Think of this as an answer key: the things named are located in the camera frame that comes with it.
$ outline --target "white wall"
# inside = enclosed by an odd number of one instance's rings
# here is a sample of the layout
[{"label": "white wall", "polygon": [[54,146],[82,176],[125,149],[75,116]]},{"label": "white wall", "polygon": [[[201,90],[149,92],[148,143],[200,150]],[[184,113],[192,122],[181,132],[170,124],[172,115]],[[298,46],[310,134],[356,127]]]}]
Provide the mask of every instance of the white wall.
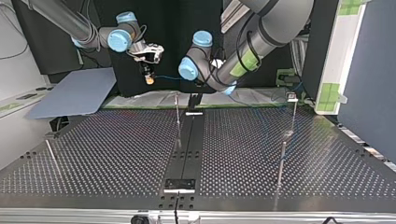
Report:
[{"label": "white wall", "polygon": [[[7,9],[9,17],[16,17]],[[21,52],[26,41],[0,16],[0,58]],[[13,59],[0,60],[0,101],[45,85],[30,50]],[[50,131],[47,120],[24,116],[28,106],[0,119],[0,169],[36,147]]]},{"label": "white wall", "polygon": [[[11,5],[10,0],[2,1]],[[15,15],[4,10],[19,26]],[[21,52],[25,44],[26,40],[0,15],[0,58]],[[40,75],[29,49],[16,58],[0,60],[0,101],[43,85],[44,76]]]},{"label": "white wall", "polygon": [[24,118],[33,106],[0,119],[0,170],[38,146],[50,132],[48,120]]}]

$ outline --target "robotic arm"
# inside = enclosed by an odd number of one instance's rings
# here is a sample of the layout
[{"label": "robotic arm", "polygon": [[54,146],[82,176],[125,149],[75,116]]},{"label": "robotic arm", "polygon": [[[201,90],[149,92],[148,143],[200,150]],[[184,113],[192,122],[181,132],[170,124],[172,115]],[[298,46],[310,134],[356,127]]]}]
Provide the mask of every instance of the robotic arm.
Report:
[{"label": "robotic arm", "polygon": [[309,19],[314,0],[240,0],[261,18],[255,32],[247,32],[247,40],[221,68],[210,63],[212,35],[195,33],[192,46],[178,68],[187,80],[200,80],[216,91],[229,95],[237,80],[246,72],[254,72],[261,59],[275,48],[287,45],[303,29]]},{"label": "robotic arm", "polygon": [[71,35],[79,48],[110,48],[116,52],[126,52],[140,64],[141,72],[150,85],[154,83],[153,67],[159,63],[163,47],[146,44],[133,12],[123,12],[117,16],[117,27],[102,27],[99,30],[82,15],[74,13],[60,0],[22,0],[31,10],[35,10],[59,28]]}]

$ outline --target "black panel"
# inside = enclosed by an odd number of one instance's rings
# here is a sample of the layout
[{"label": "black panel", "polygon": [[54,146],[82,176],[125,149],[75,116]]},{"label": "black panel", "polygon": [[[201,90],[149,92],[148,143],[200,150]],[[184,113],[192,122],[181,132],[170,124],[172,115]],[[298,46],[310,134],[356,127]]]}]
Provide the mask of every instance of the black panel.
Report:
[{"label": "black panel", "polygon": [[[96,0],[96,9],[104,26],[115,26],[116,16],[123,11],[135,13],[139,23],[146,24],[145,39],[165,48],[163,59],[155,67],[156,75],[178,77],[178,65],[191,45],[194,32],[207,30],[214,36],[214,49],[219,45],[221,1],[200,0],[150,0],[113,1]],[[194,91],[194,85],[185,81],[156,79],[148,86],[139,72],[138,64],[123,53],[110,52],[120,92],[124,96],[137,95],[153,90]]]},{"label": "black panel", "polygon": [[70,35],[29,10],[22,1],[12,0],[12,4],[41,74],[57,74],[81,67]]},{"label": "black panel", "polygon": [[339,120],[353,133],[396,162],[394,22],[396,2],[367,5],[350,67]]},{"label": "black panel", "polygon": [[339,0],[316,0],[312,12],[311,33],[305,56],[303,82],[306,91],[314,99],[317,98],[323,66],[326,62],[338,2]]}]

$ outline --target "metal rod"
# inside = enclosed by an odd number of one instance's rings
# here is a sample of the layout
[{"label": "metal rod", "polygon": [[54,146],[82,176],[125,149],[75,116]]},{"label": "metal rod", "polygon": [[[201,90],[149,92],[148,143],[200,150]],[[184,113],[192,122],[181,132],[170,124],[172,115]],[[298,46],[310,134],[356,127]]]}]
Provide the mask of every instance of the metal rod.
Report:
[{"label": "metal rod", "polygon": [[50,140],[46,139],[47,148],[49,149],[49,154],[53,160],[56,160],[55,154],[53,154],[52,147],[50,145]]},{"label": "metal rod", "polygon": [[77,13],[70,10],[60,0],[22,0],[28,7],[41,14],[76,40],[87,40],[91,26]]},{"label": "metal rod", "polygon": [[175,105],[176,105],[176,114],[177,114],[177,127],[180,130],[180,113],[178,112],[178,92],[175,95]]},{"label": "metal rod", "polygon": [[282,143],[282,151],[280,153],[280,164],[279,164],[279,174],[277,176],[277,186],[280,187],[282,184],[282,175],[283,175],[283,163],[285,161],[286,154],[286,142]]}]

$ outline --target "perforated metal table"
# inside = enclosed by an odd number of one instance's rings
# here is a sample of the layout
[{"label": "perforated metal table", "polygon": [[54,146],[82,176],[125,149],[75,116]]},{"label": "perforated metal table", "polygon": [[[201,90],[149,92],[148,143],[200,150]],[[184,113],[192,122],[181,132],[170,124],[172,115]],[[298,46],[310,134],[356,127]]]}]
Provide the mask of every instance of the perforated metal table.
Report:
[{"label": "perforated metal table", "polygon": [[175,110],[102,110],[50,145],[0,172],[0,207],[396,213],[396,174],[304,107],[206,109],[180,134]]}]

